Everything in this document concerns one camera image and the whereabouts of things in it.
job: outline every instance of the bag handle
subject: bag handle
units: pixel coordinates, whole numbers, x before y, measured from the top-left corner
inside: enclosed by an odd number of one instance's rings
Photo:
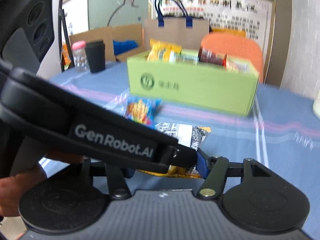
[[[162,1],[162,0],[159,0],[158,6],[157,6],[157,4],[156,4],[157,0],[155,0],[155,8],[156,8],[156,12],[157,12],[157,14],[158,14],[158,17],[163,17],[163,14],[162,14],[162,12],[161,12],[161,10],[160,10],[160,2],[161,2],[161,1]],[[178,0],[179,3],[178,3],[176,0],[171,0],[171,1],[173,1],[176,5],[179,6],[179,8],[182,10],[184,16],[188,16],[187,10],[186,10],[186,8],[183,6],[183,3],[182,3],[181,0]]]
[[[161,3],[162,0],[159,0],[158,2],[158,5],[157,5],[157,0],[155,0],[155,9],[156,9],[156,12],[158,14],[158,26],[159,27],[164,27],[164,16],[161,12],[161,9],[160,9],[160,3]],[[189,27],[189,28],[192,28],[193,26],[193,21],[192,21],[192,17],[188,15],[188,12],[186,10],[186,8],[183,6],[183,3],[181,0],[171,0],[173,1],[183,12],[183,16],[186,18],[186,27]]]

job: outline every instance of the human hand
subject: human hand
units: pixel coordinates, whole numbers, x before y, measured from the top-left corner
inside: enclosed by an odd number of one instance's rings
[[[56,150],[50,150],[46,158],[65,163],[81,163],[83,160],[82,156],[65,154]],[[0,216],[18,216],[18,206],[22,195],[46,178],[41,165],[37,164],[31,170],[0,179]]]

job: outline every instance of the blue tablecloth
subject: blue tablecloth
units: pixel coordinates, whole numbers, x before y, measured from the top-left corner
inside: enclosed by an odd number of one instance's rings
[[[51,81],[100,106],[128,90],[126,64],[110,63],[103,72],[77,73],[68,70]],[[210,126],[211,133],[202,145],[208,155],[227,157],[232,162],[254,158],[302,190],[311,210],[304,230],[320,240],[320,120],[312,112],[312,100],[287,90],[259,85],[249,117],[235,117],[200,107],[164,102],[156,122],[175,122]],[[65,164],[42,160],[48,175]],[[192,188],[202,180],[161,178],[136,172],[127,180],[136,189]],[[228,179],[226,189],[240,183]],[[95,178],[95,186],[107,192],[106,179]]]

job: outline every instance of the black tumbler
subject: black tumbler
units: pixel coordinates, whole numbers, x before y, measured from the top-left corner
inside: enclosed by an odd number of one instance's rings
[[[105,44],[103,41],[87,42],[84,50],[91,73],[97,73],[106,69]]]

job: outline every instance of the chair backrest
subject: chair backrest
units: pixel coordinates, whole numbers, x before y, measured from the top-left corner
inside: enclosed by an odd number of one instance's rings
[[[263,83],[263,54],[254,40],[225,33],[209,33],[202,40],[201,47],[214,53],[250,60],[259,72],[259,82]]]

